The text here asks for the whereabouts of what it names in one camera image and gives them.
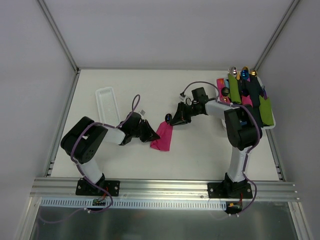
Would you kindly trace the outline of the magenta paper napkin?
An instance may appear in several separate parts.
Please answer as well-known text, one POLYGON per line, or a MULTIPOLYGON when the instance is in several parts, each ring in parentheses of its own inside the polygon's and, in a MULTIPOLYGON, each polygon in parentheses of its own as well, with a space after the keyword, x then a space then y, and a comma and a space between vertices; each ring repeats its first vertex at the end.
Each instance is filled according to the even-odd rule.
POLYGON ((150 143, 150 147, 162 152, 169 152, 172 141, 173 126, 164 121, 159 125, 156 133, 160 139, 152 141, 150 143))

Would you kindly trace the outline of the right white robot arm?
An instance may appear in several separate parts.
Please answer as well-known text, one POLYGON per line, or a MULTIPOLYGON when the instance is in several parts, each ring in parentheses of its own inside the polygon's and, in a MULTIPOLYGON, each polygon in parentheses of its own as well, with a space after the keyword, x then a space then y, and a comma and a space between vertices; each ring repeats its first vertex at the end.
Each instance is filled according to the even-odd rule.
POLYGON ((171 126, 185 125, 197 115, 217 117, 225 122, 229 143, 232 145, 231 161, 225 173, 222 186, 224 193, 235 198, 248 183, 245 174, 249 154, 262 137, 261 127, 257 124, 250 105, 240 105, 218 101, 209 98, 203 87, 191 91, 193 99, 187 103, 187 98, 179 102, 173 117, 166 117, 171 126))

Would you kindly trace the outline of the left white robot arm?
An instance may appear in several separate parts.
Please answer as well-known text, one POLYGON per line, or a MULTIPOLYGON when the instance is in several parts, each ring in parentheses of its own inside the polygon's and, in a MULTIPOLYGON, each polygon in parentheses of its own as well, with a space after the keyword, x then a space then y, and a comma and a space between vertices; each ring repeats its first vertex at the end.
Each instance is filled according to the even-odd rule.
POLYGON ((124 121, 120 122, 119 127, 98 123, 84 116, 62 138, 60 147, 77 165, 79 172, 89 179, 87 189, 93 195, 99 195, 105 188, 102 181, 105 176, 95 160, 95 154, 101 143, 124 146, 133 138, 140 139, 142 143, 148 143, 159 140, 160 136, 137 112, 130 113, 124 121))

